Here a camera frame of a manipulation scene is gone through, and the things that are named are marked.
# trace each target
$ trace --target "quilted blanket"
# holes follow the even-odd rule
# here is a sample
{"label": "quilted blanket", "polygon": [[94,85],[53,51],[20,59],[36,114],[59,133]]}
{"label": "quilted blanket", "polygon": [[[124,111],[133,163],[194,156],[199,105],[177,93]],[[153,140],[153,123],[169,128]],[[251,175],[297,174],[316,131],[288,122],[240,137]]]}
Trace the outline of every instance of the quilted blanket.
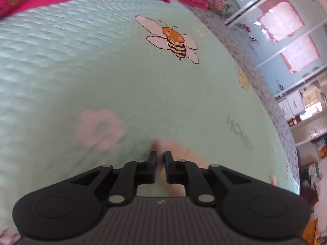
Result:
{"label": "quilted blanket", "polygon": [[0,229],[21,196],[144,158],[162,136],[298,191],[247,74],[177,1],[30,9],[0,22],[0,46]]}

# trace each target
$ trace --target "wooden furniture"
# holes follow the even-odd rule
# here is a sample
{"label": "wooden furniture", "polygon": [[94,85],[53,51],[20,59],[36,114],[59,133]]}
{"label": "wooden furniture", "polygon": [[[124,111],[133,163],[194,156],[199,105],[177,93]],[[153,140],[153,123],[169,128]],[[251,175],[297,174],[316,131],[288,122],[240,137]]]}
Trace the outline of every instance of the wooden furniture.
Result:
{"label": "wooden furniture", "polygon": [[316,220],[310,221],[303,231],[302,238],[308,242],[309,245],[315,245],[318,234],[318,217]]}

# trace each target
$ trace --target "box on shelf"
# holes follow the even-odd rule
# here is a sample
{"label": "box on shelf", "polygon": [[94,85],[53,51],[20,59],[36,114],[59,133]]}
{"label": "box on shelf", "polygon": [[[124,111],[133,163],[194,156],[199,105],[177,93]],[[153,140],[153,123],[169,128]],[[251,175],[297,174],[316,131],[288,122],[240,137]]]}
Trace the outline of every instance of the box on shelf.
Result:
{"label": "box on shelf", "polygon": [[327,138],[322,138],[317,142],[318,154],[320,158],[327,156]]}

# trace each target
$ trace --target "pink flower print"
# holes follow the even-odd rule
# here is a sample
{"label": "pink flower print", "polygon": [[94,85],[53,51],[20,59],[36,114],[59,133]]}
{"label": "pink flower print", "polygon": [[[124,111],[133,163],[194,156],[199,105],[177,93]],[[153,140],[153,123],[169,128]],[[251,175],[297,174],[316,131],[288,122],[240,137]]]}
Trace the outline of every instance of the pink flower print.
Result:
{"label": "pink flower print", "polygon": [[201,38],[204,37],[204,34],[201,32],[200,29],[196,29],[195,31],[197,32],[197,34],[198,34]]}
{"label": "pink flower print", "polygon": [[111,110],[86,110],[78,117],[81,128],[76,138],[85,146],[95,146],[100,150],[113,149],[124,136],[124,123]]}

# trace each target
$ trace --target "bee illustration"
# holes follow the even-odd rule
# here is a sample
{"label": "bee illustration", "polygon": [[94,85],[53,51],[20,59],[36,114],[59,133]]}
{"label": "bee illustration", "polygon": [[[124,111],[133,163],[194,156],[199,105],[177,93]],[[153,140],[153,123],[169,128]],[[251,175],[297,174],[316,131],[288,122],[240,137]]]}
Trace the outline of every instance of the bee illustration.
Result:
{"label": "bee illustration", "polygon": [[286,175],[286,179],[288,178],[288,165],[285,164],[285,175]]}
{"label": "bee illustration", "polygon": [[241,83],[243,89],[249,91],[249,83],[243,74],[238,74],[238,81]]}
{"label": "bee illustration", "polygon": [[273,171],[271,171],[271,175],[269,176],[270,179],[270,184],[277,186],[278,185],[278,181],[277,181],[277,174],[273,173]]}
{"label": "bee illustration", "polygon": [[144,16],[136,16],[137,22],[145,27],[154,36],[147,36],[147,41],[159,49],[171,50],[180,60],[186,56],[195,64],[199,59],[193,50],[197,50],[197,44],[188,35],[181,35],[173,28],[162,27],[151,19]]}

